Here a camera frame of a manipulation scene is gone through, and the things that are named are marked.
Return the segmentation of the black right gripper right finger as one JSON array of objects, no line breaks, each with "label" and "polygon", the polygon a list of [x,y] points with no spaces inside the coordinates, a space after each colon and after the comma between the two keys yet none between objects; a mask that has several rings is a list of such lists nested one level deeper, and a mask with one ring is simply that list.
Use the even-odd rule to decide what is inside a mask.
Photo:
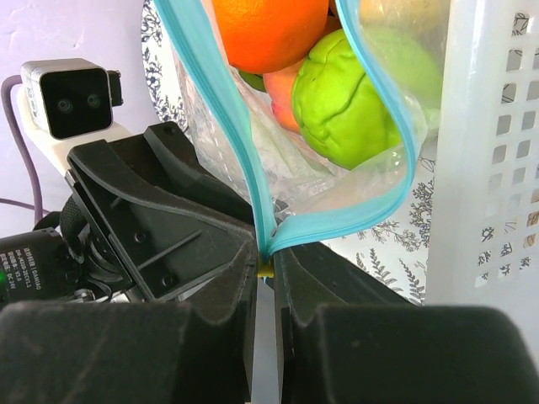
[{"label": "black right gripper right finger", "polygon": [[276,253],[283,403],[535,403],[538,373],[502,312],[350,304]]}]

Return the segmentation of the green fruit toy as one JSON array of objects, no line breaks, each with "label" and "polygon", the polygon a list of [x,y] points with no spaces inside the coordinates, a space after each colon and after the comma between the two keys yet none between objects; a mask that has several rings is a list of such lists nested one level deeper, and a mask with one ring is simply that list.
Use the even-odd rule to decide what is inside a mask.
[{"label": "green fruit toy", "polygon": [[[390,28],[369,29],[366,36],[377,45],[396,81],[425,103],[440,101],[440,68],[418,41]],[[341,29],[309,52],[292,86],[291,107],[304,141],[348,170],[401,141]]]}]

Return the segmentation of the clear zip top bag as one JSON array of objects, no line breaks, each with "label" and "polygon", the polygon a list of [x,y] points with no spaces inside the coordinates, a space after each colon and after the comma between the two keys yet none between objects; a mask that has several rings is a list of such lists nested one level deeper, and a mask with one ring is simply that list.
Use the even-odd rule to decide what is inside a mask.
[{"label": "clear zip top bag", "polygon": [[376,226],[437,134],[447,1],[157,1],[202,167],[259,256]]}]

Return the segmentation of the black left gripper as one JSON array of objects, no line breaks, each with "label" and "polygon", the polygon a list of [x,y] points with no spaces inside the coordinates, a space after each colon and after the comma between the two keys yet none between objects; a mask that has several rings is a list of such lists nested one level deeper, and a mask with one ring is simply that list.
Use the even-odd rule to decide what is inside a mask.
[{"label": "black left gripper", "polygon": [[74,189],[34,229],[1,239],[1,307],[172,300],[233,261],[254,265],[248,204],[205,170],[174,122],[69,151]]}]

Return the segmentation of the peach toy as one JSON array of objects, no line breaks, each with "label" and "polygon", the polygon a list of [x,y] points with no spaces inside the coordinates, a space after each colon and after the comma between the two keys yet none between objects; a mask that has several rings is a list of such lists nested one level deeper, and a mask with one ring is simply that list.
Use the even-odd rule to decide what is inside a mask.
[{"label": "peach toy", "polygon": [[277,72],[263,75],[266,93],[271,98],[271,109],[279,125],[285,130],[300,134],[291,107],[291,90],[300,69],[298,62]]}]

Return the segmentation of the orange fruit toy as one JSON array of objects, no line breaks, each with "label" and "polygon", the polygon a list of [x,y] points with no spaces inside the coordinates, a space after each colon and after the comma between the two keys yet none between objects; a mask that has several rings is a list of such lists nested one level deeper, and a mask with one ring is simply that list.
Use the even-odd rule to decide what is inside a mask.
[{"label": "orange fruit toy", "polygon": [[212,6],[229,64],[265,74],[307,55],[322,36],[329,2],[217,0]]}]

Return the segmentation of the yellow pear toy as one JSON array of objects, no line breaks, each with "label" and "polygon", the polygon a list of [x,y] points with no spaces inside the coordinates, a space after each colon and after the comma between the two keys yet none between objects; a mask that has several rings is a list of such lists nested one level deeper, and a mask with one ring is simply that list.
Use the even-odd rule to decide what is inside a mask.
[{"label": "yellow pear toy", "polygon": [[449,1],[440,0],[363,0],[363,24],[402,29],[422,34],[439,27],[448,15]]}]

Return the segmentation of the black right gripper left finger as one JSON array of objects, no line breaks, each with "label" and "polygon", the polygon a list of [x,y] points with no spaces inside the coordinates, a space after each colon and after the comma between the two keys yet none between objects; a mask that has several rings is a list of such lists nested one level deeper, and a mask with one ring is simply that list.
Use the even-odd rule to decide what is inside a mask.
[{"label": "black right gripper left finger", "polygon": [[19,302],[1,313],[4,403],[245,403],[257,252],[182,302]]}]

